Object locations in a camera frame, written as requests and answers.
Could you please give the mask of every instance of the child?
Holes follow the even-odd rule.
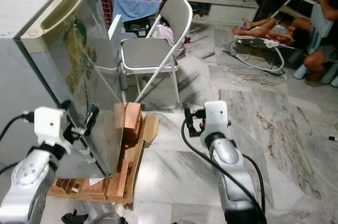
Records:
[[[258,22],[249,22],[243,18],[245,25],[233,28],[234,35],[251,35],[258,38],[276,40],[295,48],[304,48],[309,39],[311,24],[307,19],[296,18],[288,27],[276,25],[276,19],[269,18]]]

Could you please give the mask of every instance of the marble floor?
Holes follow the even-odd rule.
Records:
[[[210,100],[228,103],[228,137],[259,165],[265,184],[268,223],[338,223],[338,89],[309,86],[285,68],[281,76],[258,71],[224,52],[233,39],[230,27],[192,25],[191,43],[180,56],[177,78],[181,105],[175,103],[168,74],[161,74],[141,101],[160,120],[159,131],[144,148],[132,206],[118,207],[48,197],[42,223],[76,207],[87,223],[116,211],[129,224],[225,223],[217,183],[210,169],[182,141],[183,108]],[[142,84],[149,79],[141,77]],[[129,100],[136,87],[128,79]],[[190,141],[205,151],[199,138]],[[259,197],[254,168],[246,166]]]

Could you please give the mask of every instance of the gray chair seat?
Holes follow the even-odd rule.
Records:
[[[122,48],[124,63],[130,68],[158,67],[171,49],[165,39],[156,38],[128,39]]]

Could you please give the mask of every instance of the refrigerator door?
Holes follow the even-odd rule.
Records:
[[[97,162],[105,175],[114,175],[125,111],[118,71],[112,72],[108,83],[95,67],[97,61],[116,67],[113,54],[119,49],[108,39],[100,0],[54,0],[21,40],[58,101],[71,100],[68,114],[76,126],[84,122],[91,102],[99,107],[91,135],[84,138],[93,154],[88,162]],[[72,167],[72,177],[81,177],[83,169]]]

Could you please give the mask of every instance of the blue cloth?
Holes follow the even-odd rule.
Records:
[[[156,14],[161,1],[114,0],[113,18],[122,15],[122,21],[132,21]]]

